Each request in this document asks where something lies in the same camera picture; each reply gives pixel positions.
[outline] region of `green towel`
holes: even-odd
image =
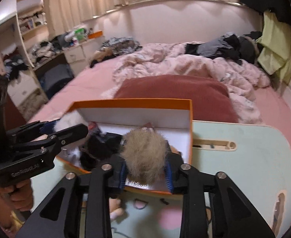
[[[279,79],[289,83],[291,79],[291,26],[279,22],[274,13],[263,14],[262,37],[257,40],[264,46],[258,62],[270,75],[277,73]]]

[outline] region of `floral blanket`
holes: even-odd
[[[190,75],[213,78],[228,88],[239,122],[261,124],[256,106],[254,87],[266,87],[270,80],[255,65],[242,60],[242,65],[215,58],[185,55],[185,44],[147,44],[142,50],[123,56],[113,72],[116,87],[104,92],[104,98],[113,98],[126,79],[163,74]]]

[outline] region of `metal screw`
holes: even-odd
[[[72,179],[74,179],[76,177],[76,174],[73,173],[73,172],[70,172],[70,173],[66,174],[65,177],[68,180],[72,180]]]
[[[225,179],[225,178],[227,177],[227,175],[226,175],[225,173],[223,173],[223,172],[219,172],[219,173],[217,174],[217,177],[218,177],[219,179]]]
[[[113,168],[111,165],[109,164],[105,164],[101,167],[104,171],[110,170],[111,168]]]
[[[181,165],[182,170],[190,170],[190,165],[189,164],[183,164]]]

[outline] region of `table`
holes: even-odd
[[[269,126],[204,121],[193,121],[192,131],[194,144],[198,139],[211,140],[215,144],[216,141],[236,144],[235,149],[228,151],[193,148],[192,165],[209,174],[218,171],[227,173],[271,227],[278,195],[285,194],[284,213],[277,236],[281,237],[291,225],[291,150],[281,132]],[[32,178],[34,208],[66,173],[72,171],[58,159],[54,162],[54,169]],[[136,210],[133,206],[136,197],[149,202],[149,208]],[[168,211],[158,198],[152,196],[125,192],[124,199],[129,216],[112,223],[114,237],[137,237],[145,230],[153,238],[178,237],[181,212],[179,198],[166,198],[170,203]],[[173,221],[176,221],[174,225],[165,226]]]

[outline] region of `red pillow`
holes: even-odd
[[[238,123],[226,86],[214,79],[185,75],[129,79],[114,98],[191,99],[194,120]]]

